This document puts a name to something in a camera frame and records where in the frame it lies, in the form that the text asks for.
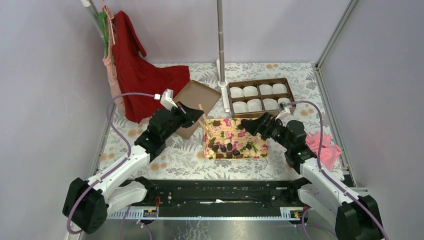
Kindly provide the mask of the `beige wooden tongs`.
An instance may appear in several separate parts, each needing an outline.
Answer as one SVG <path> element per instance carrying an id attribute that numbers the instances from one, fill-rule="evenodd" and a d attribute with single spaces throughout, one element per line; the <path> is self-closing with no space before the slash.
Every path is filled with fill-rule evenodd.
<path id="1" fill-rule="evenodd" d="M 208 137 L 212 137 L 213 132 L 211 127 L 209 126 L 209 121 L 205 115 L 205 111 L 203 110 L 203 106 L 201 104 L 198 105 L 199 109 L 203 112 L 202 114 L 202 118 L 203 118 L 203 129 L 206 132 L 206 134 L 208 135 Z"/>

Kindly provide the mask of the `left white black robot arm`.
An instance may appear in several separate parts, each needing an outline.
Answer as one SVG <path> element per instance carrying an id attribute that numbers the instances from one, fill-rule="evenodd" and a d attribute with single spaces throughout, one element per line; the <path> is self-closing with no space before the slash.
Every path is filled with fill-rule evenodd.
<path id="1" fill-rule="evenodd" d="M 180 128 L 189 128 L 204 114 L 181 102 L 170 109 L 154 111 L 147 129 L 128 148 L 128 152 L 100 173 L 83 180 L 74 179 L 68 188 L 62 213 L 67 217 L 70 234 L 96 232 L 109 214 L 134 203 L 152 204 L 155 192 L 143 183 L 132 181 L 122 186 L 132 174 L 158 157 L 166 140 Z"/>

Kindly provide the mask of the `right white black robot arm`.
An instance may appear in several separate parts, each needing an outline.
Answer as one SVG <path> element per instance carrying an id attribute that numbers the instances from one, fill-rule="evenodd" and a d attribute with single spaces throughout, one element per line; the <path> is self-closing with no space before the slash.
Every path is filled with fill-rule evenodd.
<path id="1" fill-rule="evenodd" d="M 266 112 L 257 119 L 241 120 L 252 136 L 272 139 L 286 149 L 285 159 L 301 177 L 292 181 L 287 201 L 308 205 L 333 226 L 339 240 L 386 240 L 376 200 L 361 196 L 335 178 L 306 144 L 304 124 L 290 120 L 286 125 Z"/>

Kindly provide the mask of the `gold chocolate box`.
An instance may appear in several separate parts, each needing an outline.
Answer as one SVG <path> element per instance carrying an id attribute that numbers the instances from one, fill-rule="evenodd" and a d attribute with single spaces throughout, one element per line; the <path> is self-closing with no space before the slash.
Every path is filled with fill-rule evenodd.
<path id="1" fill-rule="evenodd" d="M 286 86 L 287 90 L 288 90 L 288 93 L 261 95 L 259 85 L 266 84 L 266 85 L 272 86 L 273 84 L 278 84 L 278 83 L 284 84 Z M 278 115 L 279 109 L 278 110 L 265 110 L 265 107 L 264 107 L 264 104 L 263 104 L 263 99 L 274 99 L 274 100 L 278 101 L 279 98 L 289 98 L 291 100 L 291 102 L 293 102 L 295 100 L 293 92 L 291 90 L 291 87 L 288 83 L 288 80 L 285 77 L 259 79 L 259 80 L 246 80 L 246 81 L 239 81 L 239 82 L 231 82 L 231 83 L 228 84 L 229 91 L 230 91 L 231 87 L 239 87 L 239 88 L 243 89 L 244 87 L 247 87 L 247 86 L 257 87 L 258 96 L 249 96 L 249 97 L 244 96 L 244 97 L 240 97 L 240 98 L 231 98 L 231 93 L 230 93 L 229 94 L 230 110 L 231 110 L 231 115 L 234 118 L 255 118 L 255 117 L 261 116 L 265 112 L 269 112 L 273 115 Z M 247 103 L 247 101 L 252 100 L 252 99 L 260 99 L 261 100 L 262 111 L 247 112 L 247 113 L 241 113 L 241 114 L 235 114 L 234 113 L 234 110 L 233 110 L 233 103 L 234 102 L 245 102 L 245 103 Z"/>

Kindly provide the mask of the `brown leaf chocolate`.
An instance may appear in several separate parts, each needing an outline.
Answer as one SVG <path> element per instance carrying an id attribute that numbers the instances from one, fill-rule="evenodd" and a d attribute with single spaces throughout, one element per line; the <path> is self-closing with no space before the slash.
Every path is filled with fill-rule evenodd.
<path id="1" fill-rule="evenodd" d="M 221 125 L 221 122 L 220 122 L 219 120 L 214 120 L 214 121 L 213 121 L 213 123 L 212 123 L 212 125 L 213 125 L 214 127 L 218 127 L 218 126 L 220 126 L 220 125 Z"/>

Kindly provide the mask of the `white paper cup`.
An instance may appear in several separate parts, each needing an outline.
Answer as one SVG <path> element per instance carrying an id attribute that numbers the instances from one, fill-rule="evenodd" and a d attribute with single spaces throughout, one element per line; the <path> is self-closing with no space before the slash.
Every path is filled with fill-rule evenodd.
<path id="1" fill-rule="evenodd" d="M 242 90 L 245 97 L 253 97 L 259 95 L 258 89 L 255 86 L 246 86 Z"/>
<path id="2" fill-rule="evenodd" d="M 285 106 L 290 107 L 291 106 L 291 104 L 290 104 L 291 102 L 292 101 L 288 97 L 281 97 L 281 98 L 279 98 L 277 100 L 277 103 L 278 103 L 279 106 L 280 105 L 285 105 Z"/>
<path id="3" fill-rule="evenodd" d="M 262 102 L 260 99 L 251 99 L 247 101 L 247 108 L 249 113 L 260 112 L 263 110 Z"/>
<path id="4" fill-rule="evenodd" d="M 236 101 L 232 103 L 232 106 L 235 114 L 245 114 L 249 112 L 249 108 L 246 102 Z"/>
<path id="5" fill-rule="evenodd" d="M 260 84 L 259 85 L 260 94 L 262 96 L 272 95 L 274 93 L 273 87 L 269 84 Z"/>
<path id="6" fill-rule="evenodd" d="M 262 102 L 266 111 L 273 111 L 279 109 L 279 104 L 275 99 L 264 98 Z"/>
<path id="7" fill-rule="evenodd" d="M 288 89 L 282 83 L 275 83 L 275 84 L 272 85 L 272 92 L 273 92 L 273 94 L 287 94 Z"/>
<path id="8" fill-rule="evenodd" d="M 230 90 L 230 97 L 232 99 L 243 98 L 245 96 L 243 89 L 240 87 L 231 87 L 229 90 Z"/>

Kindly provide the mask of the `gold box lid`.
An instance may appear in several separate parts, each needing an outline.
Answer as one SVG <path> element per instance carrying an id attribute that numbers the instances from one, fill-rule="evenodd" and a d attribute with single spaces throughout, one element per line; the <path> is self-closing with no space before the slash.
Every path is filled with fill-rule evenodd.
<path id="1" fill-rule="evenodd" d="M 194 80 L 186 84 L 184 88 L 173 97 L 174 102 L 181 102 L 192 109 L 199 110 L 199 105 L 202 105 L 202 109 L 206 116 L 220 99 L 220 92 Z"/>

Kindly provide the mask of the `floral yellow tray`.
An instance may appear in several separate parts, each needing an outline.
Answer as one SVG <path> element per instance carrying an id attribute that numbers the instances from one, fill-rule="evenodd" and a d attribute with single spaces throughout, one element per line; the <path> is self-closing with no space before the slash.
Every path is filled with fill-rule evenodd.
<path id="1" fill-rule="evenodd" d="M 259 134 L 248 133 L 242 126 L 243 118 L 208 120 L 212 137 L 203 136 L 204 157 L 209 160 L 259 159 L 269 155 L 269 145 Z M 220 126 L 213 126 L 220 121 Z"/>

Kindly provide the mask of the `white pole base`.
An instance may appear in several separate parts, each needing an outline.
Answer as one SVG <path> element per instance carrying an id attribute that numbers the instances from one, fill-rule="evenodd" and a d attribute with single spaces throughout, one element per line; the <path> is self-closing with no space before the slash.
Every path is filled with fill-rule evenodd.
<path id="1" fill-rule="evenodd" d="M 230 95 L 229 95 L 229 88 L 228 88 L 228 82 L 225 79 L 225 63 L 221 61 L 220 59 L 216 60 L 216 66 L 217 66 L 217 72 L 218 72 L 218 83 L 221 90 L 221 97 L 223 101 L 223 108 L 225 113 L 231 112 L 230 107 Z"/>

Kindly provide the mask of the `red garment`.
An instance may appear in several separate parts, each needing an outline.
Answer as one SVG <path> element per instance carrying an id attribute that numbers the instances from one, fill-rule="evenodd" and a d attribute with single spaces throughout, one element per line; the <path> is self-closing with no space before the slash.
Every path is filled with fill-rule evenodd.
<path id="1" fill-rule="evenodd" d="M 114 15 L 115 44 L 112 46 L 117 80 L 121 93 L 161 94 L 166 89 L 178 94 L 189 83 L 186 65 L 156 67 L 147 62 L 147 53 L 129 16 L 119 11 Z"/>

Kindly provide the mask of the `pink cloth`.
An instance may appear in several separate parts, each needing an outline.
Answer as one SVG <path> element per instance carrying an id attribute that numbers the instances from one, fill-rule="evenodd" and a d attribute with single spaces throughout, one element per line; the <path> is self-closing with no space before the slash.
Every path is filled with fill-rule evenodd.
<path id="1" fill-rule="evenodd" d="M 305 142 L 311 151 L 318 155 L 319 146 L 321 144 L 321 132 L 316 132 L 314 135 L 306 134 Z M 332 170 L 339 156 L 342 154 L 341 148 L 332 144 L 332 137 L 329 134 L 322 134 L 322 146 L 320 152 L 320 162 L 328 170 Z"/>

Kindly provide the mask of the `pink garment on hanger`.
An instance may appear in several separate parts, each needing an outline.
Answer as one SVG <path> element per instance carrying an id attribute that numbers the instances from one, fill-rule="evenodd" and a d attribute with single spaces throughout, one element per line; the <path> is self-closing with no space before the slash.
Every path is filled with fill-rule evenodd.
<path id="1" fill-rule="evenodd" d="M 117 69 L 115 65 L 115 59 L 112 51 L 112 47 L 116 43 L 115 38 L 115 30 L 114 30 L 114 23 L 113 23 L 113 13 L 110 10 L 110 8 L 107 5 L 104 5 L 102 7 L 102 14 L 105 14 L 105 17 L 103 18 L 103 29 L 105 31 L 104 33 L 104 40 L 105 40 L 105 51 L 104 51 L 104 57 L 102 59 L 103 64 L 106 68 L 107 72 L 107 79 L 110 87 L 110 92 L 112 98 L 117 97 L 121 94 L 121 89 L 119 86 L 118 76 L 117 76 Z"/>

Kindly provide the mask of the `metal pole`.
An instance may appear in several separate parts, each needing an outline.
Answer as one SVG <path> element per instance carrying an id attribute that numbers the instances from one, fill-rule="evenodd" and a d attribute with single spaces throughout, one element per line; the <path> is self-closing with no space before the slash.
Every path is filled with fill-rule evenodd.
<path id="1" fill-rule="evenodd" d="M 218 26 L 218 59 L 225 63 L 223 1 L 216 0 Z"/>

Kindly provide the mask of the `green hanger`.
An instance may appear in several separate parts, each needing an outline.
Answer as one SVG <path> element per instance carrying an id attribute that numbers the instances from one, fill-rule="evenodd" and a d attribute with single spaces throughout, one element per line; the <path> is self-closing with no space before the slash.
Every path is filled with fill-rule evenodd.
<path id="1" fill-rule="evenodd" d="M 97 14 L 97 19 L 99 22 L 101 33 L 103 35 L 104 56 L 107 57 L 109 54 L 109 23 L 107 20 L 107 14 L 105 12 L 99 12 Z"/>

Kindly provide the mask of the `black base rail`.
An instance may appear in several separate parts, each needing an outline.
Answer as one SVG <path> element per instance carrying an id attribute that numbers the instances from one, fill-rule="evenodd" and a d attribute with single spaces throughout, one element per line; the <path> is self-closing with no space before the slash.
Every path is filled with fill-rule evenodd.
<path id="1" fill-rule="evenodd" d="M 303 208 L 297 195 L 303 178 L 273 180 L 148 180 L 136 178 L 147 190 L 136 207 L 158 207 L 165 216 L 271 214 L 274 208 Z"/>

